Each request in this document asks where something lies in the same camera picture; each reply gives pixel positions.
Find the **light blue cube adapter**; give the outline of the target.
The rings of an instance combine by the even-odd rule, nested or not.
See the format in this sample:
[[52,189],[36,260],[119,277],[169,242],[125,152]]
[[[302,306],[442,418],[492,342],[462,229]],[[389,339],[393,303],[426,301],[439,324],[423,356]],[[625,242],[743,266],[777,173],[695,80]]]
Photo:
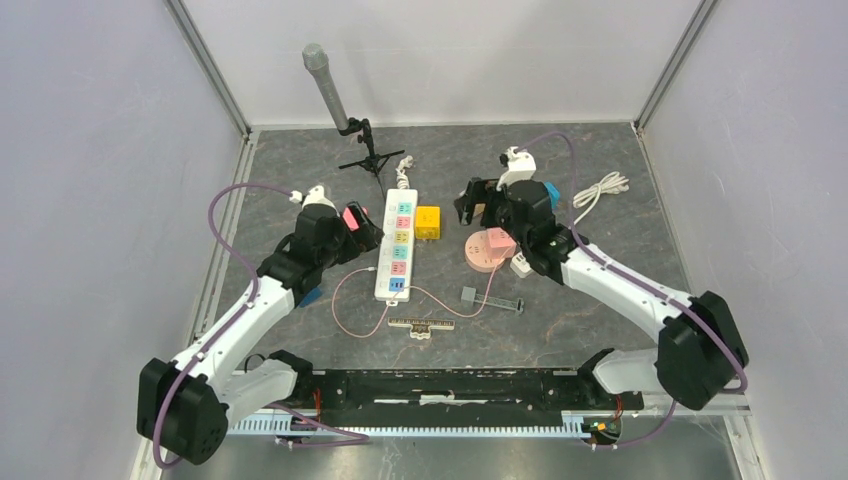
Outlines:
[[551,182],[544,182],[543,185],[548,192],[551,208],[556,209],[558,204],[559,204],[559,201],[561,199],[561,194],[560,194],[559,190]]

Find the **pink plug adapter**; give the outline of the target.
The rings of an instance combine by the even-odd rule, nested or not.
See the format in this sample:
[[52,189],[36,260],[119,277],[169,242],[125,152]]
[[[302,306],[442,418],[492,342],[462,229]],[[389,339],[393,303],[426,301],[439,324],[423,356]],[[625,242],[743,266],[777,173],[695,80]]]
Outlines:
[[355,232],[361,227],[360,213],[356,209],[346,207],[342,212],[342,219],[351,232]]

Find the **dark blue cube adapter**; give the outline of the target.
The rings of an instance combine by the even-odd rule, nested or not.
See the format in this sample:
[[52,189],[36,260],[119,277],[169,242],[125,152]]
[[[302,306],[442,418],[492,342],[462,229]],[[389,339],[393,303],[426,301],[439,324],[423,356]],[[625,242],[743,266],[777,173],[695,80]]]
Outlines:
[[312,289],[309,293],[304,295],[304,297],[301,299],[300,303],[298,304],[298,307],[299,308],[306,308],[309,305],[313,304],[315,301],[317,301],[322,295],[323,295],[323,292],[322,292],[321,288],[316,287],[316,288]]

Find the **small white USB power strip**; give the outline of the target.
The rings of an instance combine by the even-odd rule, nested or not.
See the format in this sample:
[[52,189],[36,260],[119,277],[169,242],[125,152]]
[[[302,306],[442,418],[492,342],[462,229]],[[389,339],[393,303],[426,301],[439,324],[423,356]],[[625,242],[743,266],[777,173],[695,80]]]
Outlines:
[[510,268],[519,278],[522,279],[529,277],[533,273],[532,267],[526,260],[525,256],[521,253],[518,253],[511,258]]

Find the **pink round socket tower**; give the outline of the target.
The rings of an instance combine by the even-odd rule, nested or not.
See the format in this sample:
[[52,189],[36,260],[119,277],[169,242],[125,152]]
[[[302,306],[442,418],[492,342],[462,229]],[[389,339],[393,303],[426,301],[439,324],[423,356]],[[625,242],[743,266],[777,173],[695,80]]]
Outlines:
[[481,273],[492,273],[500,269],[510,260],[510,250],[504,253],[490,253],[489,235],[486,231],[471,234],[464,244],[465,261],[473,270]]

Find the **long white power strip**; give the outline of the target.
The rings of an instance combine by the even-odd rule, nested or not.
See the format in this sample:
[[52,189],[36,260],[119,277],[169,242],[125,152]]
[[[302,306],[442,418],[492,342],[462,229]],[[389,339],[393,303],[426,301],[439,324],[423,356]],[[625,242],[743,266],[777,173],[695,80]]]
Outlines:
[[418,191],[389,189],[384,209],[374,297],[394,306],[410,299]]

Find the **yellow cube adapter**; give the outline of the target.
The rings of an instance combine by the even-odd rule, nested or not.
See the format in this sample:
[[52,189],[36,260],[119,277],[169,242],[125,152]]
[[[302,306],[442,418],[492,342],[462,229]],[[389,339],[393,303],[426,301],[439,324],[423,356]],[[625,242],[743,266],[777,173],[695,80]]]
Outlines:
[[420,205],[416,208],[414,235],[418,240],[441,238],[441,209],[438,206]]

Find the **pink cube adapter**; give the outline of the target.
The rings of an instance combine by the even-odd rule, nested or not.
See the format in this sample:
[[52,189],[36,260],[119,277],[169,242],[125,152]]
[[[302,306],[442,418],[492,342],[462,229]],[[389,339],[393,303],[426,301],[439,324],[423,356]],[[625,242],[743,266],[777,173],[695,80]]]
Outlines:
[[487,255],[493,260],[511,258],[516,251],[516,242],[499,227],[488,228],[485,232]]

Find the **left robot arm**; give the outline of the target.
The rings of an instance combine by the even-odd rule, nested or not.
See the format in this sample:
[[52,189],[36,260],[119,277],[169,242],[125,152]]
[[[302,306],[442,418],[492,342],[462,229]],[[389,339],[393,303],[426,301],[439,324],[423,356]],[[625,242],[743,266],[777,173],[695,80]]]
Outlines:
[[303,205],[295,229],[260,264],[240,303],[172,360],[141,370],[136,430],[180,458],[200,465],[226,431],[278,400],[306,405],[313,365],[278,350],[247,373],[236,371],[258,341],[319,287],[325,270],[375,250],[383,232],[359,203],[347,204],[356,224],[327,201]]

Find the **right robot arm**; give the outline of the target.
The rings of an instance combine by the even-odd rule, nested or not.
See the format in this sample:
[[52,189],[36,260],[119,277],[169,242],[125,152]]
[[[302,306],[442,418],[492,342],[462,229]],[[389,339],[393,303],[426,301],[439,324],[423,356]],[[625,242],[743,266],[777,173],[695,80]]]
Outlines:
[[749,356],[720,295],[676,290],[615,261],[574,226],[557,221],[541,182],[501,187],[494,179],[473,178],[454,202],[459,222],[470,224],[477,206],[483,208],[481,226],[504,230],[533,271],[600,301],[654,342],[643,350],[607,349],[587,361],[577,382],[585,405],[602,408],[617,394],[652,392],[701,410],[720,393],[747,388]]

